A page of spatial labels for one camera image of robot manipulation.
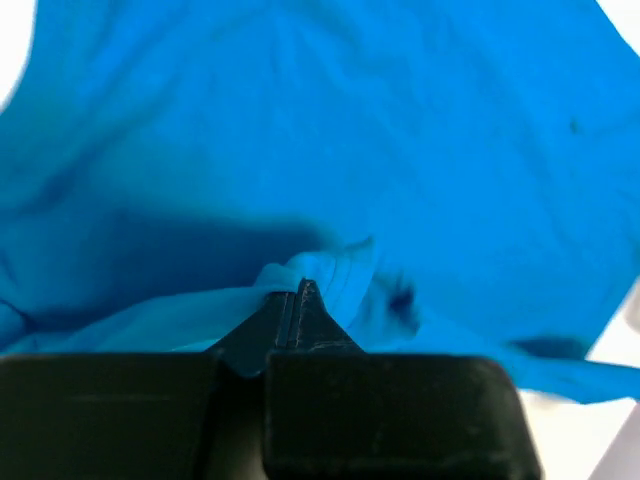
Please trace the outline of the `blue t-shirt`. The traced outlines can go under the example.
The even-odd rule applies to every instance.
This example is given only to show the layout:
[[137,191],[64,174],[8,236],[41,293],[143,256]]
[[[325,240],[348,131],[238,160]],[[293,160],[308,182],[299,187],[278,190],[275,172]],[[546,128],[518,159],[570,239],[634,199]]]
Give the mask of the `blue t-shirt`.
[[41,1],[3,353],[202,350],[315,281],[366,351],[586,355],[639,274],[639,58],[593,1]]

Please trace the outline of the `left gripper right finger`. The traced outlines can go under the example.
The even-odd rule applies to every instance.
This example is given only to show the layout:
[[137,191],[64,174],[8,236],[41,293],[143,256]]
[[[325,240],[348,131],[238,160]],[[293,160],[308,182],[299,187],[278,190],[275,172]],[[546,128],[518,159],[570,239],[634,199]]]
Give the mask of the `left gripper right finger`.
[[271,479],[539,479],[515,387],[477,356],[368,354],[300,283],[268,354]]

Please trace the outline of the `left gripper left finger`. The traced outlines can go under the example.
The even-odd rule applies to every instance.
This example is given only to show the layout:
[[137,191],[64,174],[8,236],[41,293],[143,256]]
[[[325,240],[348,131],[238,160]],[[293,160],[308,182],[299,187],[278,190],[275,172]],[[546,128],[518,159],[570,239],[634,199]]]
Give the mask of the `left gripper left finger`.
[[2,477],[259,476],[260,375],[292,302],[269,296],[203,353],[3,357]]

